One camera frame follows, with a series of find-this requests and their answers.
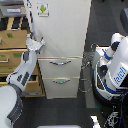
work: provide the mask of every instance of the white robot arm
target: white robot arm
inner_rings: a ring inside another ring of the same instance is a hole
[[[8,75],[7,85],[0,88],[0,127],[13,128],[22,111],[20,94],[25,90],[28,80],[36,66],[37,55],[44,41],[36,42],[27,36],[28,49],[22,53],[21,63]]]

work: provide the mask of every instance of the cabinet door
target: cabinet door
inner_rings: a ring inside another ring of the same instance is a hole
[[[42,78],[79,77],[82,58],[39,59]]]
[[[0,50],[0,66],[18,66],[24,51],[27,49]]]
[[[38,2],[48,4],[48,17],[38,15]],[[39,57],[82,56],[91,0],[31,0],[31,3],[34,5],[31,10],[37,40],[43,36],[46,42]],[[24,4],[31,25],[26,0]]]
[[[7,48],[26,48],[26,30],[5,30],[0,31],[0,49]]]
[[[9,67],[0,66],[0,76],[5,76],[5,75],[9,75],[10,73],[13,73],[14,70],[17,68],[17,66],[16,67],[13,67],[13,66],[9,66]],[[38,72],[38,68],[37,68],[37,65],[36,65],[32,75],[38,75],[38,74],[39,74],[39,72]]]
[[[78,92],[78,78],[43,79],[46,97],[76,98]]]
[[[0,87],[7,85],[6,77],[0,78]],[[40,92],[42,90],[41,85],[39,83],[39,76],[36,76],[36,79],[32,80],[32,78],[28,81],[26,89],[24,92]]]

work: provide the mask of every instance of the white panel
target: white panel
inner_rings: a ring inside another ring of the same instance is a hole
[[[90,15],[91,0],[30,0],[37,40],[46,46],[40,57],[82,56]],[[49,17],[39,17],[37,2],[47,2]]]
[[[41,59],[38,60],[42,78],[79,77],[82,59]]]
[[[63,84],[55,83],[52,80],[55,79],[43,79],[47,99],[77,97],[79,79],[72,78]]]

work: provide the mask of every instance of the floor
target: floor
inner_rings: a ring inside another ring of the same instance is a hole
[[[90,89],[90,64],[92,44],[109,46],[112,34],[119,32],[126,35],[120,22],[120,11],[128,7],[128,1],[106,0],[103,3],[92,0],[89,26],[86,36],[83,69],[76,99],[22,98],[23,112],[14,128],[36,128],[45,125],[79,125],[81,128],[92,128],[91,115],[98,117],[103,128],[106,118],[101,113],[101,106]]]

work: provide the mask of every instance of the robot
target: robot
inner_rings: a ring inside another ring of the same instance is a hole
[[[120,13],[120,20],[128,33],[128,9]],[[93,91],[102,103],[118,104],[128,90],[128,36],[115,33],[111,46],[96,47],[93,61]]]
[[[23,107],[20,94],[25,90],[36,66],[36,54],[45,44],[43,39],[37,42],[30,37],[28,34],[26,39],[28,51],[22,53],[20,65],[8,75],[7,85],[0,88],[1,128],[13,128],[13,124],[19,118]]]

